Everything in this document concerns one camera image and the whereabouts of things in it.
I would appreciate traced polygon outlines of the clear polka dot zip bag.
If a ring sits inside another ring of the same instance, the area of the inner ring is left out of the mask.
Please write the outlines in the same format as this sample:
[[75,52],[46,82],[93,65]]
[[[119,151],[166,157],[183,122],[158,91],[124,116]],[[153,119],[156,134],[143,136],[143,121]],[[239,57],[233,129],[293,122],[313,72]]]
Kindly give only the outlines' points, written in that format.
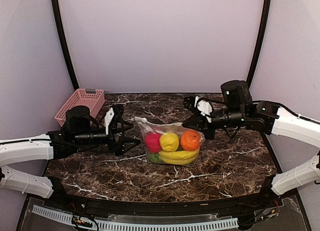
[[204,135],[185,128],[181,122],[155,124],[146,118],[136,117],[143,137],[147,161],[157,165],[193,167],[205,141]]

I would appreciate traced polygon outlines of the yellow fake lemon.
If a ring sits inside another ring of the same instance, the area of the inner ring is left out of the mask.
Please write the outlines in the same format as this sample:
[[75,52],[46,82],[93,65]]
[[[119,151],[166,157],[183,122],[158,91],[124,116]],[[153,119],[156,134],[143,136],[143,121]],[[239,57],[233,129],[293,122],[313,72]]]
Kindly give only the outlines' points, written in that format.
[[172,132],[162,134],[159,141],[164,152],[175,152],[180,145],[178,135]]

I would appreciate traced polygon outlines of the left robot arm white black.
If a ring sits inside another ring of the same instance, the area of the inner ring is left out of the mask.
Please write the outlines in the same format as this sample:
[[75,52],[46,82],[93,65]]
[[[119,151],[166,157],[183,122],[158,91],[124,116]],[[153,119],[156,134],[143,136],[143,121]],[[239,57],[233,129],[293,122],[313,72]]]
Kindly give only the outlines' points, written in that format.
[[111,106],[104,116],[104,125],[90,114],[90,109],[78,105],[65,113],[60,130],[39,136],[0,142],[0,187],[51,199],[60,209],[67,209],[70,197],[58,178],[36,176],[18,171],[11,164],[36,160],[61,160],[81,151],[93,152],[94,147],[105,145],[107,153],[125,154],[141,141],[125,136],[133,124],[123,120],[121,104]]

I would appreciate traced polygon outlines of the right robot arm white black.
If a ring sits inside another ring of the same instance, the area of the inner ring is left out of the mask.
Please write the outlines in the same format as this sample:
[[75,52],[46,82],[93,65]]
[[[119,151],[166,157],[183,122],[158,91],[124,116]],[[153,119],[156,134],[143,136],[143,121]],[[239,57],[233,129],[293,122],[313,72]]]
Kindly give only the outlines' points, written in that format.
[[[228,128],[257,131],[266,135],[292,138],[314,147],[320,146],[320,122],[302,116],[283,104],[272,101],[254,101],[244,80],[231,80],[220,86],[225,108],[214,109],[214,100],[187,96],[184,107],[192,112],[182,125],[201,132],[213,140],[218,129]],[[255,204],[266,208],[275,197],[320,178],[320,155],[284,173],[267,177],[255,196]]]

